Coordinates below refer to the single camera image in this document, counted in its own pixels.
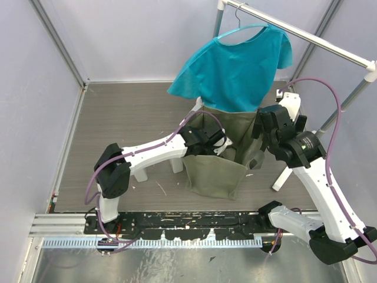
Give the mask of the white bottle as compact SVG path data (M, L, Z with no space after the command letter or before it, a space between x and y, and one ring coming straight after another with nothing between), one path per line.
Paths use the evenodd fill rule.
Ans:
M183 161L182 158L173 158L170 159L170 164L173 173L180 173L183 171Z
M139 183L145 182L148 180L147 170L145 167L135 170L133 176L135 177L136 181Z

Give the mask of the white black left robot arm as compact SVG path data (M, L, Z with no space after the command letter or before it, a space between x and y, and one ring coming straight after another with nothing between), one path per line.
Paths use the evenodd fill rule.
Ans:
M225 129L213 124L199 128L183 126L178 132L139 146L120 148L117 143L107 146L94 167L99 191L97 227L104 233L117 229L118 203L128 189L131 176L145 182L146 168L166 160L172 171L179 173L183 170L183 157L219 156L232 144Z

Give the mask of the olive green canvas bag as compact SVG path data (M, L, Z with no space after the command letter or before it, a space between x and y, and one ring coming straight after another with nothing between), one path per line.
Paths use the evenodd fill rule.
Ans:
M257 113L229 113L206 106L199 109L217 117L233 144L219 156L184 157L187 188L202 196L235 200L247 171L261 168L264 162L263 136L252 138Z

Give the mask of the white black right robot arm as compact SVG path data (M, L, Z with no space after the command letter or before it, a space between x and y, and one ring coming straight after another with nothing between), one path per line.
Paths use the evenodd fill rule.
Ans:
M327 154L318 137L304 130L306 116L296 121L279 104L259 108L252 137L262 137L262 150L283 161L303 183L316 209L319 221L300 215L278 201L258 210L261 230L286 230L307 242L324 264L349 259L363 246L376 241L376 228L366 226L354 213L336 180L331 176Z

